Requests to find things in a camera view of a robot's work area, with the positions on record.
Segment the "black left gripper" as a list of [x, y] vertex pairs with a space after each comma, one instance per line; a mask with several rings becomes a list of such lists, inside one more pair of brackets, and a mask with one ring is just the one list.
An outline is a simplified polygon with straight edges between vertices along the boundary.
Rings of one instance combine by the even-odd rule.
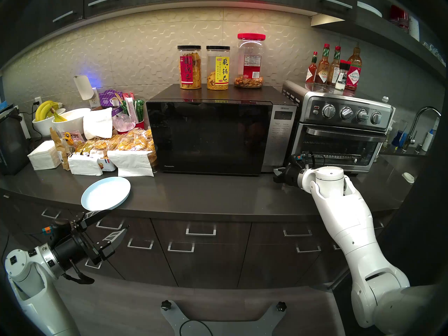
[[83, 234], [89, 226], [94, 225], [107, 216], [111, 210], [89, 211], [75, 219], [75, 228], [71, 225], [52, 226], [52, 253], [62, 269], [69, 269], [72, 263], [77, 264], [89, 258], [93, 264], [106, 261], [115, 253], [123, 241], [129, 225], [110, 234], [94, 233], [94, 247]]

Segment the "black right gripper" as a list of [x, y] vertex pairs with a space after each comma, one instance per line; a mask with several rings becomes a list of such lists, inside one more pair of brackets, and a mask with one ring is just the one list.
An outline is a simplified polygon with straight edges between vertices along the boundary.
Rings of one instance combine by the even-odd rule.
[[274, 174], [279, 174], [279, 176], [274, 176], [274, 182], [299, 187], [298, 179], [301, 171], [302, 168], [298, 166], [276, 168]]

